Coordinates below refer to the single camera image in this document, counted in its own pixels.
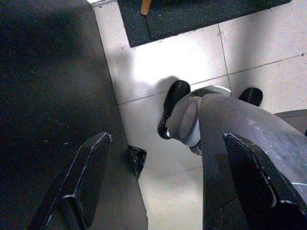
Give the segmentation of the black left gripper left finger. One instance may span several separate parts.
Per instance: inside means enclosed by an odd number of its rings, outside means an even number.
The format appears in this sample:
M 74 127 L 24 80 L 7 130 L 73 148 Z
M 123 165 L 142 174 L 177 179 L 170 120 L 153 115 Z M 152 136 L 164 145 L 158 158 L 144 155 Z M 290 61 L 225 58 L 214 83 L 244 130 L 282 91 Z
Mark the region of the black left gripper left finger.
M 98 204 L 111 134 L 101 132 L 86 140 L 70 166 L 49 187 L 30 230 L 47 230 L 54 223 L 61 230 L 91 228 Z

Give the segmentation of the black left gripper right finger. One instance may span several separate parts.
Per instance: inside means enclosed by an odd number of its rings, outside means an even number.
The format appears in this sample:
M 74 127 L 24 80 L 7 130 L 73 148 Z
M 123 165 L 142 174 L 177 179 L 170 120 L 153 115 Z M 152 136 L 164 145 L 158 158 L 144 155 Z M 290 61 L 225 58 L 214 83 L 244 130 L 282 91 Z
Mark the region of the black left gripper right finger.
M 307 205 L 268 155 L 250 140 L 223 136 L 232 179 L 251 230 L 305 230 Z

